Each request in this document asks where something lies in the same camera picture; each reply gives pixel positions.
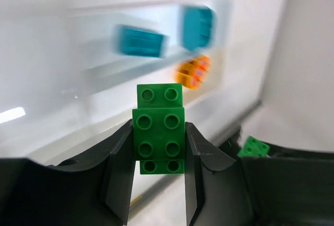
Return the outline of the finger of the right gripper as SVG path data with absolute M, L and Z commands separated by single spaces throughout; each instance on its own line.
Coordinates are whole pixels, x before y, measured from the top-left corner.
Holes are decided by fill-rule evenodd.
M 254 225 L 333 225 L 333 152 L 268 146 L 241 161 Z

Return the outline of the yellow round printed lego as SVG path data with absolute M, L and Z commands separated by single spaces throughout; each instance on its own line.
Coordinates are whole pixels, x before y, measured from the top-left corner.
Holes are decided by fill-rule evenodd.
M 205 55 L 194 57 L 191 61 L 180 63 L 175 71 L 176 83 L 188 89 L 199 88 L 208 75 L 211 60 Z

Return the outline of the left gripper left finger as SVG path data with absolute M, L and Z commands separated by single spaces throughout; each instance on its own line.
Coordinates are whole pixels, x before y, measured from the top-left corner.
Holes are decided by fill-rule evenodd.
M 133 125 L 58 165 L 1 159 L 1 225 L 126 225 Z

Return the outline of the teal rounded lego brick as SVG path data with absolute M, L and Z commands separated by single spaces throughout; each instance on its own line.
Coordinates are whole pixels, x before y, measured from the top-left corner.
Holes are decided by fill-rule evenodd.
M 190 53 L 211 45 L 214 34 L 216 13 L 205 5 L 182 5 L 179 16 L 179 41 L 182 48 Z

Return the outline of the green cross lego stack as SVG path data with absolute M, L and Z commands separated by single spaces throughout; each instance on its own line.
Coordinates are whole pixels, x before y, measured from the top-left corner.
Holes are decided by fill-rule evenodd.
M 132 120 L 140 174 L 182 174 L 186 153 L 182 85 L 137 85 Z

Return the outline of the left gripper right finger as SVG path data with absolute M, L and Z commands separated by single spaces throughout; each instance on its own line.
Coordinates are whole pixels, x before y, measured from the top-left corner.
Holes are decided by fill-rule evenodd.
M 241 127 L 233 125 L 209 142 L 186 123 L 187 225 L 257 225 L 243 168 L 237 159 Z

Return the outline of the green lego plate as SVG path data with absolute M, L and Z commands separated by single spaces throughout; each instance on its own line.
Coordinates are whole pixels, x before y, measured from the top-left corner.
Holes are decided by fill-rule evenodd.
M 255 137 L 248 136 L 246 143 L 239 151 L 237 156 L 242 157 L 266 157 L 269 153 L 270 146 Z

